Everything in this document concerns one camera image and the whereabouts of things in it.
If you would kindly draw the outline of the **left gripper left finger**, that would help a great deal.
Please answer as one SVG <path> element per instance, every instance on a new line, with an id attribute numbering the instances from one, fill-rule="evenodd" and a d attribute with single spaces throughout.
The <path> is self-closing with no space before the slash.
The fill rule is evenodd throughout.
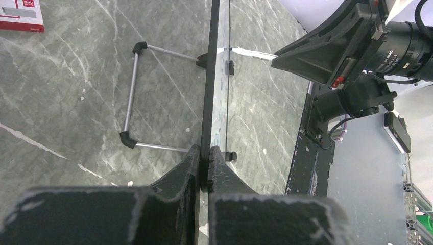
<path id="1" fill-rule="evenodd" d="M 194 145 L 149 186 L 37 187 L 1 223 L 1 244 L 197 244 Z"/>

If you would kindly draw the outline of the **red white small box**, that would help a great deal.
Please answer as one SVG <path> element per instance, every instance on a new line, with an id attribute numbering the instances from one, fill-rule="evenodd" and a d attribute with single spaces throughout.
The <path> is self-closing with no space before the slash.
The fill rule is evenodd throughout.
<path id="1" fill-rule="evenodd" d="M 1 30 L 44 32 L 39 0 L 1 0 Z"/>

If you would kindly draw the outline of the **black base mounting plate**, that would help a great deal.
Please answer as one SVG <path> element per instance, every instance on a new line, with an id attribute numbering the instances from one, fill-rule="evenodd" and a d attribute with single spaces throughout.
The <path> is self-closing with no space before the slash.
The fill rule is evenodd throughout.
<path id="1" fill-rule="evenodd" d="M 327 86 L 309 83 L 286 183 L 286 195 L 327 196 L 334 144 L 328 139 L 329 122 L 321 121 L 315 99 L 329 91 Z"/>

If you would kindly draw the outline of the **white whiteboard black frame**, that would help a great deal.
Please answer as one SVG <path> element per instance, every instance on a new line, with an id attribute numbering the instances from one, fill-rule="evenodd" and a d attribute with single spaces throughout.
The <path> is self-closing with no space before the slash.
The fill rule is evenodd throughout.
<path id="1" fill-rule="evenodd" d="M 230 1 L 212 1 L 208 51 L 198 57 L 192 57 L 149 45 L 145 41 L 135 44 L 134 65 L 128 96 L 127 113 L 123 129 L 119 136 L 124 146 L 128 148 L 146 147 L 177 152 L 187 152 L 184 148 L 146 144 L 130 137 L 129 125 L 132 115 L 133 98 L 136 86 L 138 60 L 143 50 L 160 51 L 175 57 L 194 61 L 196 66 L 206 70 L 202 133 L 200 145 L 201 154 L 209 159 L 208 151 L 217 146 L 222 151 L 227 162 L 236 162 L 237 153 L 227 151 L 227 117 L 229 99 L 229 78 L 234 75 L 234 63 L 230 59 Z"/>

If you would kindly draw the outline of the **blue white marker pen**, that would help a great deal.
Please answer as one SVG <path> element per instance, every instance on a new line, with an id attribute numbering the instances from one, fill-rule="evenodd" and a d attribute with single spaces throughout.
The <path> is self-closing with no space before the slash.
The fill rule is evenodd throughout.
<path id="1" fill-rule="evenodd" d="M 269 53 L 264 53 L 264 52 L 260 52 L 260 51 L 254 51 L 254 50 L 248 50 L 248 49 L 244 49 L 244 48 L 234 48 L 234 47 L 230 47 L 230 48 L 217 48 L 216 49 L 216 53 L 222 53 L 223 51 L 231 51 L 234 52 L 236 54 L 242 55 L 242 56 L 248 56 L 248 57 L 252 57 L 252 58 L 256 58 L 259 60 L 265 60 L 265 61 L 272 61 L 273 59 L 275 59 L 277 57 L 277 55 L 274 54 L 269 54 Z"/>

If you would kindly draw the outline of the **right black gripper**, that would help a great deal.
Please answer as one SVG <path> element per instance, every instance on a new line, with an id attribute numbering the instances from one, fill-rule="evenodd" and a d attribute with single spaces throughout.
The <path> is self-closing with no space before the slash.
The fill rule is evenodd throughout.
<path id="1" fill-rule="evenodd" d="M 357 86 L 387 90 L 388 85 L 432 84 L 432 26 L 421 17 L 427 1 L 419 1 L 414 22 L 389 22 L 380 48 L 356 80 Z M 377 17 L 373 3 L 343 1 L 314 30 L 276 51 L 271 67 L 331 86 L 337 78 L 348 78 L 371 43 Z"/>

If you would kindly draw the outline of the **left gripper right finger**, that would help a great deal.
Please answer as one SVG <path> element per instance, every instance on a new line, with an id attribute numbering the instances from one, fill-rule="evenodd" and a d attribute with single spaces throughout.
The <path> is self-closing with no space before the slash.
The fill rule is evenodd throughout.
<path id="1" fill-rule="evenodd" d="M 210 149 L 210 244 L 355 244 L 349 217 L 334 199 L 260 195 Z"/>

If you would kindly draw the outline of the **black device on frame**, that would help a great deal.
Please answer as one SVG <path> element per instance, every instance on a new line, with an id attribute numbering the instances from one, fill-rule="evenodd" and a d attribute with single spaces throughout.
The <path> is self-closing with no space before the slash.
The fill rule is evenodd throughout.
<path id="1" fill-rule="evenodd" d="M 384 114 L 384 128 L 390 136 L 391 140 L 396 145 L 397 149 L 402 153 L 411 152 L 411 138 L 403 118 L 398 118 L 393 112 Z"/>

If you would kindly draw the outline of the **green object near rail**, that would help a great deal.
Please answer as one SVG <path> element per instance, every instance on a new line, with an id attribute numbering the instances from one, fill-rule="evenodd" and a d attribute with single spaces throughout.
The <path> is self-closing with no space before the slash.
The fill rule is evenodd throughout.
<path id="1" fill-rule="evenodd" d="M 429 215 L 417 215 L 417 221 L 420 222 L 425 229 L 432 234 L 432 218 Z"/>

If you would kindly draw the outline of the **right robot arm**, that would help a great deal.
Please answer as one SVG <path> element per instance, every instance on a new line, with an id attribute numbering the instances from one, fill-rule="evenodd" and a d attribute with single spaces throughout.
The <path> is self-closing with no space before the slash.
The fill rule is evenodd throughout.
<path id="1" fill-rule="evenodd" d="M 321 25 L 275 53 L 273 68 L 331 88 L 314 98 L 317 121 L 348 114 L 360 118 L 396 97 L 388 76 L 400 84 L 432 81 L 432 27 L 421 17 L 418 2 L 413 22 L 387 21 L 382 1 L 344 1 Z"/>

